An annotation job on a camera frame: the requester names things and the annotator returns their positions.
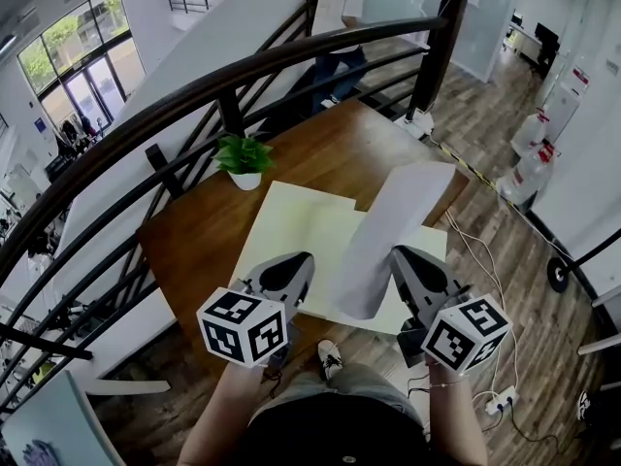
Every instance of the person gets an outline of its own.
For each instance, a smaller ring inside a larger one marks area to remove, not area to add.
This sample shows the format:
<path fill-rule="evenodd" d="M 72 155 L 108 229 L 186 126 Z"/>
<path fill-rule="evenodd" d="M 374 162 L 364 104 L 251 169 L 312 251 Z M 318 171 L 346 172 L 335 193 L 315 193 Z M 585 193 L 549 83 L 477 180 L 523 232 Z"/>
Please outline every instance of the person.
<path fill-rule="evenodd" d="M 368 366 L 343 365 L 328 340 L 319 343 L 318 354 L 327 382 L 302 373 L 258 412 L 263 368 L 230 363 L 189 433 L 178 466 L 487 464 L 467 379 L 428 360 L 428 446 L 406 395 Z"/>
<path fill-rule="evenodd" d="M 364 0 L 318 0 L 312 24 L 312 36 L 329 31 L 354 28 L 362 16 Z M 318 56 L 315 59 L 314 82 L 326 80 L 334 75 L 340 63 L 349 68 L 367 63 L 362 47 L 354 46 Z M 334 107 L 362 79 L 364 73 L 357 73 L 328 88 L 322 88 L 312 97 L 312 113 L 317 114 L 321 107 Z"/>

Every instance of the wooden floor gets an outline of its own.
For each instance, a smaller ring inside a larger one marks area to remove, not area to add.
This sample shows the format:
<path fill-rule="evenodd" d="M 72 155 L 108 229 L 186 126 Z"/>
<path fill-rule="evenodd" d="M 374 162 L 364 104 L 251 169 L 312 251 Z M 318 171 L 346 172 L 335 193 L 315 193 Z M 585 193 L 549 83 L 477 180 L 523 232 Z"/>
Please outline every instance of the wooden floor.
<path fill-rule="evenodd" d="M 386 51 L 402 46 L 396 41 L 378 45 Z M 373 52 L 377 50 L 368 50 L 367 55 Z M 479 83 L 451 66 L 433 109 L 435 137 L 485 175 L 495 178 L 513 162 L 508 140 L 532 110 L 539 86 L 540 79 L 529 66 L 510 54 L 499 60 L 488 84 Z M 569 447 L 565 454 L 557 455 L 552 440 L 530 444 L 517 435 L 505 416 L 500 426 L 485 434 L 491 464 L 603 464 L 594 460 L 602 443 L 571 442 L 579 429 L 574 417 L 579 392 L 597 386 L 604 377 L 599 355 L 576 355 L 578 346 L 598 337 L 586 294 L 573 278 L 562 295 L 548 287 L 545 264 L 552 255 L 550 246 L 519 216 L 500 206 L 494 192 L 479 181 L 471 180 L 451 212 L 465 232 L 489 244 L 495 258 L 518 341 L 520 397 L 515 406 L 516 422 L 531 435 L 555 434 L 562 449 Z M 447 263 L 457 278 L 498 298 L 495 286 L 472 260 L 446 218 L 436 227 L 448 231 Z M 489 267 L 484 248 L 475 244 L 473 250 Z M 406 390 L 411 370 L 405 367 L 393 337 L 345 326 L 335 326 L 331 337 L 340 345 L 345 360 L 367 363 L 402 391 Z M 513 342 L 507 340 L 495 382 L 497 390 L 515 384 L 513 355 Z M 281 387 L 310 358 L 311 354 L 302 354 L 284 375 Z M 489 389 L 493 375 L 492 364 L 472 376 L 474 392 Z M 209 400 L 215 378 L 199 366 L 177 328 L 126 365 L 119 376 L 167 379 L 172 386 L 164 394 L 95 402 L 97 414 L 119 453 L 130 465 L 175 464 L 185 436 Z M 263 385 L 266 398 L 272 385 Z M 483 411 L 485 401 L 484 397 L 476 401 L 483 427 L 494 423 Z"/>

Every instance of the power outlet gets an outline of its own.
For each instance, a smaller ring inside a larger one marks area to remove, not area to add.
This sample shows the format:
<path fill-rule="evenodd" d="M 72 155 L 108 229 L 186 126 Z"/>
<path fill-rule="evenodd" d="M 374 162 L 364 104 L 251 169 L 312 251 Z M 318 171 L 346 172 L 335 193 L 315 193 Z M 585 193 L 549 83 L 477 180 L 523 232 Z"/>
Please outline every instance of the power outlet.
<path fill-rule="evenodd" d="M 515 391 L 515 387 L 512 385 L 506 390 L 503 390 L 498 394 L 498 397 L 494 397 L 485 405 L 485 412 L 493 416 L 498 412 L 498 405 L 503 406 L 504 409 L 508 408 L 508 399 L 511 398 L 513 405 L 517 402 L 517 392 Z"/>

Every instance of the green plant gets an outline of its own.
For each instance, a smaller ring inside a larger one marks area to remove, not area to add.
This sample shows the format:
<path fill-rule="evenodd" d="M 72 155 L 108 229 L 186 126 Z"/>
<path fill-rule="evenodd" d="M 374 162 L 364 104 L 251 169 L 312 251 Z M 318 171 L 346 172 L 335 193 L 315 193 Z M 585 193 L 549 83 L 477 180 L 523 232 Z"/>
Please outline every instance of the green plant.
<path fill-rule="evenodd" d="M 233 175 L 247 175 L 265 173 L 274 167 L 266 147 L 253 138 L 240 138 L 237 135 L 228 135 L 218 141 L 219 152 L 214 157 L 220 163 L 220 169 Z"/>

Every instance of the jeans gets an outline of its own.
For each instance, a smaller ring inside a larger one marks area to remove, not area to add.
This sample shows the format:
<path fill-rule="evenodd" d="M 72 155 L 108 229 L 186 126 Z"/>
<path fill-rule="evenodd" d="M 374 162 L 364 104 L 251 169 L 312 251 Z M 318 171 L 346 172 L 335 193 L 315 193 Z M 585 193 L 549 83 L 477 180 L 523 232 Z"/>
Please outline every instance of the jeans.
<path fill-rule="evenodd" d="M 362 51 L 362 47 L 344 53 L 328 53 L 327 55 L 321 55 L 315 59 L 314 82 L 318 83 L 334 76 L 341 62 L 349 69 L 353 69 L 354 67 L 366 64 L 367 59 L 365 53 Z M 336 83 L 334 86 L 328 86 L 327 88 L 318 90 L 312 96 L 312 113 L 317 114 L 320 110 L 321 102 L 330 95 L 338 100 L 343 100 L 347 93 L 362 80 L 364 75 L 365 73 L 362 72 L 356 73 Z"/>
<path fill-rule="evenodd" d="M 364 364 L 345 364 L 328 382 L 323 382 L 315 373 L 302 373 L 293 379 L 281 395 L 259 409 L 253 418 L 275 406 L 326 392 L 376 399 L 413 419 L 420 426 L 423 425 L 409 399 Z"/>

